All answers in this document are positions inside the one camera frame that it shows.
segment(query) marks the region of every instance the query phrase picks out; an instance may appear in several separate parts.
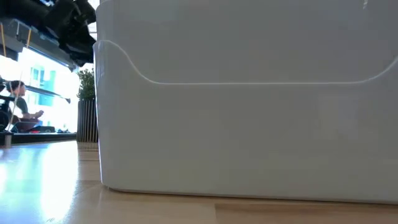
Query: glass facade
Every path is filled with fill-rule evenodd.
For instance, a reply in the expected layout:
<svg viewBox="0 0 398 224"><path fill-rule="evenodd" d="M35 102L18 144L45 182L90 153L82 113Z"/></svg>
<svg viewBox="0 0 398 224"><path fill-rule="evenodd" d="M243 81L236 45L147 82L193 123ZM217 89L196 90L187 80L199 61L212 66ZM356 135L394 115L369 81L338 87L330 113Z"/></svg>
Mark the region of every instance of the glass facade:
<svg viewBox="0 0 398 224"><path fill-rule="evenodd" d="M69 130L71 133L76 131L78 105L76 94L80 84L76 73L29 49L24 49L19 54L18 62L0 56L0 67L2 68L1 77L7 81L21 79L26 85L70 98L69 104L63 98L33 91L26 91L23 97L28 105L29 113L44 111L44 115L40 118L42 126L53 126L56 130ZM9 95L7 90L3 90L1 94ZM17 108L14 114L22 117Z"/></svg>
<svg viewBox="0 0 398 224"><path fill-rule="evenodd" d="M88 0L88 2L93 6L94 9L96 9L100 4L100 0ZM88 25L88 30L91 36L94 37L94 39L97 39L97 25L95 22Z"/></svg>

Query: slatted wooden planter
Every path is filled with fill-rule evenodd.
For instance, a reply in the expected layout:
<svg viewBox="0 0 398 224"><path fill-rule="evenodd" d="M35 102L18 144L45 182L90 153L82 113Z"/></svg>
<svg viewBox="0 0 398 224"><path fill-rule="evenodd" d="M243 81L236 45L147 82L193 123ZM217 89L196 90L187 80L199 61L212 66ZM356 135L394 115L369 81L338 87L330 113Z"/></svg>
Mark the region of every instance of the slatted wooden planter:
<svg viewBox="0 0 398 224"><path fill-rule="evenodd" d="M78 103L78 142L98 142L97 112L95 99Z"/></svg>

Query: white bin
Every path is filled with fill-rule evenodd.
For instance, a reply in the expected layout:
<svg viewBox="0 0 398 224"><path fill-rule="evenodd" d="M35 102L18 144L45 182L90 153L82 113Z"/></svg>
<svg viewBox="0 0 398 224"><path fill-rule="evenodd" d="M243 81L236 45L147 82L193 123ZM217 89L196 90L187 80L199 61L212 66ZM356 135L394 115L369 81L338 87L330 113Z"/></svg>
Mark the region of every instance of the white bin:
<svg viewBox="0 0 398 224"><path fill-rule="evenodd" d="M398 202L398 1L109 0L104 185Z"/></svg>

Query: person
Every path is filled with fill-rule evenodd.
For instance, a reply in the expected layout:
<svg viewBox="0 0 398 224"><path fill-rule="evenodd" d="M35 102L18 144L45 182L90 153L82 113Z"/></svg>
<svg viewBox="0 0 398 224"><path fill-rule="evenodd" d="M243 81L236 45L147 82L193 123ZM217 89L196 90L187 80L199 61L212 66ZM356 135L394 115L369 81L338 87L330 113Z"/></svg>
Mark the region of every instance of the person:
<svg viewBox="0 0 398 224"><path fill-rule="evenodd" d="M29 110L27 108L27 103L22 98L22 96L24 96L25 92L26 92L24 82L20 82L19 80L10 81L10 82L6 83L6 88L7 88L7 91L10 93L11 97L16 98L18 96L18 98L15 99L14 103L22 111L21 118L37 119L44 114L44 112L42 110L40 110L39 112L34 113L34 114L29 113Z"/></svg>

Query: light wood surface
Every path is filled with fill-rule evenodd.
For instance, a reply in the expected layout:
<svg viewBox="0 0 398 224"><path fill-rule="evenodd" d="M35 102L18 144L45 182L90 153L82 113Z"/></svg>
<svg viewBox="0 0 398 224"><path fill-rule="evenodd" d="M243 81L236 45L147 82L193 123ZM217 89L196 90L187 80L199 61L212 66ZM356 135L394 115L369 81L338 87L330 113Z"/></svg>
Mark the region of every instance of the light wood surface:
<svg viewBox="0 0 398 224"><path fill-rule="evenodd" d="M101 184L98 152L89 147L1 149L0 223L398 223L393 205L116 192Z"/></svg>

